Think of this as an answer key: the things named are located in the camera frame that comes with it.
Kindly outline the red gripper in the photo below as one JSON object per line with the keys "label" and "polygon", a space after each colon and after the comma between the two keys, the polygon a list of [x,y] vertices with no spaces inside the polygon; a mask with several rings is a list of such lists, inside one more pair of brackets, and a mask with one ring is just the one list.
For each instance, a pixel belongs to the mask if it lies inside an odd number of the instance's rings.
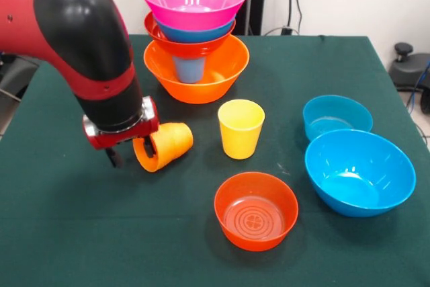
{"label": "red gripper", "polygon": [[133,126],[120,132],[103,132],[97,126],[85,117],[85,136],[95,149],[104,149],[111,164],[115,168],[122,168],[123,159],[112,147],[134,138],[144,138],[143,147],[148,158],[153,158],[157,152],[150,134],[156,132],[159,128],[159,119],[157,109],[142,104],[143,117]]}

